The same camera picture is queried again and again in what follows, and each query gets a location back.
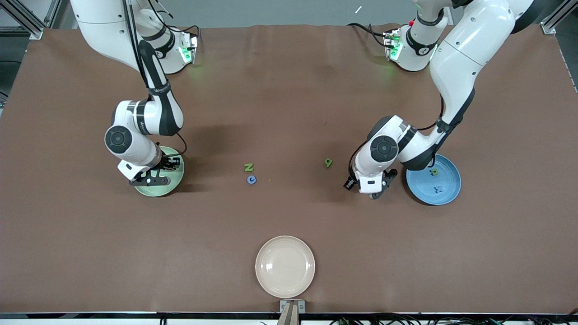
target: green plate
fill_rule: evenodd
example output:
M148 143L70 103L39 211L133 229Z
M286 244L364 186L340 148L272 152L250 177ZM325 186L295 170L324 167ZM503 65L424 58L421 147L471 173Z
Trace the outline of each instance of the green plate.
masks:
M173 149L173 148L169 148L169 147L160 147L162 152L164 152L165 154L175 154L175 153L179 153L177 150ZM178 155L178 156L173 156L173 157L179 157L181 160L181 163L179 165L179 167L177 168L177 170L175 171L163 171L161 170L161 173L159 176L163 176L163 177L168 177L171 182L168 185L160 185L160 186L135 186L136 190L138 192L140 192L143 195L146 195L148 197L160 197L163 195L167 195L169 194L172 190L174 190L177 185L179 185L180 181L183 179L183 175L184 175L184 160L183 160L183 156Z

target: plate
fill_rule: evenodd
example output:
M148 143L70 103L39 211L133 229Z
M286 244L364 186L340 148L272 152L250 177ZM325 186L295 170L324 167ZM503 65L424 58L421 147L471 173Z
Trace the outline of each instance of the plate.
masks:
M407 171L405 179L413 195L431 205L450 203L458 197L462 188L458 168L441 154L436 154L433 167Z
M177 150L171 148L171 147L164 147L164 146L160 146L162 152L164 152L165 154L176 154L179 153ZM171 182L168 185L162 185L162 186L135 186L136 190L143 194L146 195L148 197L160 197L163 195L167 195L169 194L172 190L174 190L177 185L179 185L180 181L183 179L183 175L184 175L184 160L183 160L183 156L181 155L176 155L174 157L178 157L180 158L180 165L179 167L174 170L174 171L165 171L165 170L161 170L161 173L159 174L159 176L164 176L164 177L168 177Z
M301 239L279 236L269 240L255 261L259 284L270 295L281 299L302 294L313 280L315 259Z

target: black circular joint cap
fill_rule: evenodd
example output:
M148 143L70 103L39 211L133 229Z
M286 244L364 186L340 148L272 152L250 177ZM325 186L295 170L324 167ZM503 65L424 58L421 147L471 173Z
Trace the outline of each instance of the black circular joint cap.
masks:
M131 146L131 132L120 125L112 127L106 132L105 143L113 153L124 153Z
M379 163L395 159L397 152L397 143L390 136L381 135L371 142L371 157Z

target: small blue ring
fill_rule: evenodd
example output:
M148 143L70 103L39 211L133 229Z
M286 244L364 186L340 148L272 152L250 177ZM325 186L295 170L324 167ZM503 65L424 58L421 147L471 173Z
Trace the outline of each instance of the small blue ring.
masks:
M250 175L249 177L247 177L247 183L253 185L257 182L257 178L253 175Z

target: metal frame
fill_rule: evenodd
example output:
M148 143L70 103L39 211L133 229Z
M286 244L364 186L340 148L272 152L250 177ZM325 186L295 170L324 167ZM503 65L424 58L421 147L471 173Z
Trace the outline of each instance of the metal frame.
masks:
M40 20L20 0L0 0L0 6L30 33L30 39L42 38L46 24Z
M544 34L556 34L556 25L569 15L578 5L578 0L564 0L552 14L540 22Z

